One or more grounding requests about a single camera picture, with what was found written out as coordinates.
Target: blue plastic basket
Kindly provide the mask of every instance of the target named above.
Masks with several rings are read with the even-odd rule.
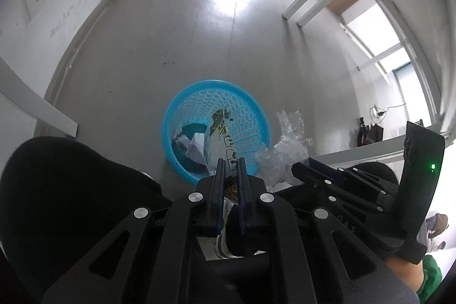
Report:
[[[237,85],[220,80],[206,80],[189,85],[171,102],[163,120],[161,139],[166,157],[173,168],[189,182],[196,185],[201,174],[187,171],[177,161],[172,150],[176,128],[190,124],[208,125],[212,114],[226,107],[233,121],[227,127],[236,146],[238,157],[245,158],[248,174],[256,174],[255,153],[264,143],[270,146],[271,134],[268,120],[258,102]]]

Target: metal screw head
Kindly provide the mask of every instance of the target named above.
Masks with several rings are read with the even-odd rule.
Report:
[[[273,202],[274,201],[274,195],[271,194],[262,194],[259,199],[263,202]]]
[[[199,192],[193,192],[193,193],[191,193],[190,195],[188,195],[188,199],[189,199],[191,202],[198,202],[198,201],[201,201],[201,200],[202,200],[202,194],[200,194]]]
[[[314,214],[318,219],[326,219],[329,215],[325,209],[316,209]]]
[[[141,219],[141,218],[144,218],[146,217],[147,215],[149,214],[149,212],[147,211],[146,208],[137,208],[135,210],[135,212],[133,213],[133,215],[138,218],[138,219]]]

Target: green clothing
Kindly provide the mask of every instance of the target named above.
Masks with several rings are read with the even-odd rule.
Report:
[[[440,282],[442,282],[442,272],[432,255],[424,256],[423,271],[425,279],[420,289],[416,292],[418,294],[418,298],[420,299],[420,304],[423,304],[431,296],[435,289],[437,289]]]

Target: gray floor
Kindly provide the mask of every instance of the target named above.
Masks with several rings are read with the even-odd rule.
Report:
[[[116,0],[82,46],[57,108],[79,124],[78,141],[149,173],[171,199],[193,186],[167,163],[161,122],[173,97],[203,79],[250,92],[274,143],[284,108],[304,114],[310,154],[347,149],[359,116],[355,86],[368,84],[352,76],[360,51],[326,10],[302,30],[284,21],[292,1]]]

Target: cable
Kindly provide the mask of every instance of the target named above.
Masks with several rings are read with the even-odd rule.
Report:
[[[372,109],[376,108],[375,106],[373,106],[373,107],[371,107],[371,108],[369,109],[369,116],[370,116],[371,120],[372,120],[375,124],[380,124],[380,123],[386,118],[386,113],[388,112],[389,109],[395,108],[395,107],[401,107],[401,106],[404,106],[404,105],[406,105],[406,104],[407,104],[407,102],[403,103],[402,105],[389,106],[389,107],[386,108],[386,110],[379,111],[379,112],[377,113],[377,115],[378,115],[379,117],[380,117],[380,116],[383,116],[383,119],[380,120],[379,122],[376,122],[376,121],[372,118]]]

